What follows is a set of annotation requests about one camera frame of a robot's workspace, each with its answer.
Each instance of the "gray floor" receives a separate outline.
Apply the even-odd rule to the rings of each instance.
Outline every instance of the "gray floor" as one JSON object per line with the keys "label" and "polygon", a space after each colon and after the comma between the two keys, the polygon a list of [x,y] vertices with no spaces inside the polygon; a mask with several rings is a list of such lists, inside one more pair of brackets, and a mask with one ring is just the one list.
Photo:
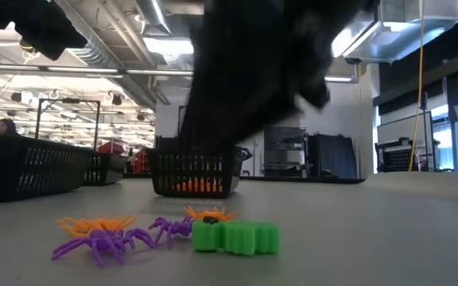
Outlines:
{"label": "gray floor", "polygon": [[[243,181],[218,201],[162,198],[149,180],[124,180],[0,203],[0,286],[458,285],[457,184],[458,176],[422,175],[376,176],[357,186]],[[172,251],[139,244],[126,266],[104,256],[109,266],[99,268],[86,246],[50,261],[68,239],[57,218],[137,215],[134,226],[147,227],[158,215],[182,218],[188,205],[276,222],[281,253],[194,253],[178,238]]]}

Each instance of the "green toy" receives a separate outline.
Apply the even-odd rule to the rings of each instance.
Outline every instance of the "green toy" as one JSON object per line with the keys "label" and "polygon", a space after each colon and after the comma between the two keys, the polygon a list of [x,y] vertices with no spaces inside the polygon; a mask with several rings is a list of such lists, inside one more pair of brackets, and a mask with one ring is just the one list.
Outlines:
{"label": "green toy", "polygon": [[219,222],[205,217],[192,224],[192,245],[195,250],[205,252],[223,249],[242,255],[277,254],[280,231],[272,222]]}

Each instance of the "window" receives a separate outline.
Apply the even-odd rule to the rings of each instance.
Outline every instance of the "window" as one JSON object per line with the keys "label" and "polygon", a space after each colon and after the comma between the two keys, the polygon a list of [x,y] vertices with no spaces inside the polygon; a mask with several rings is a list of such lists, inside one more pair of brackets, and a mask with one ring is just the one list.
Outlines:
{"label": "window", "polygon": [[434,140],[439,141],[437,146],[437,165],[439,169],[453,169],[452,128],[449,122],[434,126]]}
{"label": "window", "polygon": [[437,168],[454,169],[453,146],[452,146],[452,127],[448,121],[448,104],[433,108],[431,115],[435,123],[433,126],[434,140],[439,142],[437,145]]}

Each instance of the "ceiling pipe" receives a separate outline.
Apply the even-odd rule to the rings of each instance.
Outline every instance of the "ceiling pipe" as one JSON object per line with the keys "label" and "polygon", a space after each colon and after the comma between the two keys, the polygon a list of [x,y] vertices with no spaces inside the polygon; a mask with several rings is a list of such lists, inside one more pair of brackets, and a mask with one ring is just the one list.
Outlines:
{"label": "ceiling pipe", "polygon": [[[142,58],[139,56],[140,53],[135,51],[135,49],[137,49],[137,48],[135,47],[134,44],[131,44],[127,40],[125,40],[126,44],[129,45],[129,47],[132,50],[132,52],[134,52],[134,54],[136,56],[138,56],[138,58],[139,58],[139,60],[141,62],[147,63],[151,67],[155,67],[155,63],[153,61],[153,57],[149,53],[149,50],[146,47],[146,45],[144,44],[144,40],[142,39],[142,37],[140,37],[139,35],[136,34],[136,32],[134,31],[134,27],[127,21],[127,19],[123,15],[121,9],[119,9],[119,7],[112,0],[106,0],[105,3],[107,4],[107,8],[109,9],[109,11],[107,11],[107,9],[105,9],[106,8],[105,5],[103,3],[101,3],[100,0],[98,0],[99,6],[101,6],[101,7],[103,6],[103,8],[105,9],[105,11],[103,11],[103,12],[106,14],[107,18],[109,19],[109,22],[114,26],[114,28],[116,29],[116,31],[119,33],[119,35],[121,37],[128,38],[128,36],[122,31],[121,28],[118,29],[116,27],[116,25],[118,25],[118,22],[116,21],[116,19],[114,19],[112,17],[111,13],[113,13],[117,17],[117,20],[119,20],[123,24],[123,27],[126,29],[126,32],[130,35],[132,40],[134,40],[134,43],[135,43],[135,45],[137,45],[137,48],[138,48],[139,52],[146,58],[146,60],[142,60]],[[149,84],[148,84],[147,87],[150,90],[150,92],[152,93],[152,95],[156,99],[158,99],[162,104],[165,104],[165,105],[171,104],[171,102],[167,99],[167,97],[162,95],[160,92],[155,91],[153,89],[153,87],[151,87]]]}
{"label": "ceiling pipe", "polygon": [[123,31],[122,27],[119,25],[119,23],[116,21],[114,17],[112,17],[111,12],[105,7],[102,1],[97,0],[95,2],[97,6],[99,7],[100,11],[105,15],[109,23],[111,23],[112,27],[116,29],[116,32],[118,32],[118,35],[125,41],[125,43],[128,45],[130,50],[134,53],[134,55],[142,62],[142,63],[149,63],[149,61],[146,59],[144,54],[142,54],[135,43],[126,35],[126,33]]}
{"label": "ceiling pipe", "polygon": [[134,40],[135,44],[141,51],[142,55],[146,57],[147,63],[150,65],[150,67],[154,68],[156,64],[153,60],[153,57],[149,53],[148,48],[144,45],[144,41],[142,40],[142,37],[137,35],[137,33],[134,31],[134,27],[128,22],[125,15],[123,15],[123,12],[121,11],[121,9],[119,9],[119,7],[112,0],[106,0],[105,3],[107,4],[109,11],[114,13],[114,15],[117,17],[117,20],[119,20],[123,24],[123,27],[125,27],[126,31],[130,35],[132,40]]}
{"label": "ceiling pipe", "polygon": [[[16,112],[36,112],[37,108],[13,108],[13,107],[0,107],[0,111],[16,111]],[[61,113],[61,112],[70,112],[76,114],[94,114],[96,111],[93,110],[47,110],[48,113]],[[100,114],[113,114],[113,115],[124,115],[122,111],[111,111],[111,110],[101,110]]]}
{"label": "ceiling pipe", "polygon": [[172,14],[203,15],[204,3],[202,2],[171,2],[165,1],[164,7]]}
{"label": "ceiling pipe", "polygon": [[171,36],[171,29],[165,20],[165,9],[160,0],[135,0],[141,20],[146,24],[143,35],[147,29],[155,28],[164,33],[164,36]]}
{"label": "ceiling pipe", "polygon": [[[16,124],[23,125],[23,126],[35,126],[37,124],[37,120],[34,119],[26,119],[26,120],[14,120]],[[76,126],[76,127],[84,127],[84,128],[95,128],[93,126],[93,122],[56,122],[56,121],[43,121],[40,124],[48,125],[48,126]],[[154,128],[149,123],[137,123],[137,122],[127,122],[127,123],[99,123],[99,128],[102,127],[113,127],[113,126],[131,126],[135,128],[139,128],[141,132],[154,132]]]}
{"label": "ceiling pipe", "polygon": [[[93,31],[93,28],[77,13],[68,0],[54,0],[65,12],[68,20],[83,37],[88,40],[85,48],[69,49],[69,52],[77,56],[90,67],[123,68],[121,61]],[[125,90],[125,92],[140,106],[154,108],[156,99],[139,85],[135,79],[125,75],[121,79],[110,79]]]}
{"label": "ceiling pipe", "polygon": [[[193,71],[174,71],[157,69],[123,69],[123,68],[74,68],[74,67],[48,67],[37,65],[0,64],[0,74],[20,72],[21,75],[28,73],[50,73],[54,75],[167,75],[167,76],[193,76]],[[357,76],[326,75],[327,83],[358,83]]]}

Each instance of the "plastic basket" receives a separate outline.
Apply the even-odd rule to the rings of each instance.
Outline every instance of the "plastic basket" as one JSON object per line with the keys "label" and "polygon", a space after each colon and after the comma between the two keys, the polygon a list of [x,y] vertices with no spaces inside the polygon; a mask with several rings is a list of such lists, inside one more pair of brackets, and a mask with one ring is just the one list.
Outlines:
{"label": "plastic basket", "polygon": [[119,182],[123,178],[126,157],[115,154],[93,152],[91,163],[84,174],[84,186],[104,186]]}
{"label": "plastic basket", "polygon": [[155,193],[170,197],[228,197],[238,187],[240,150],[225,153],[147,149]]}
{"label": "plastic basket", "polygon": [[90,154],[61,143],[0,136],[0,202],[77,189]]}

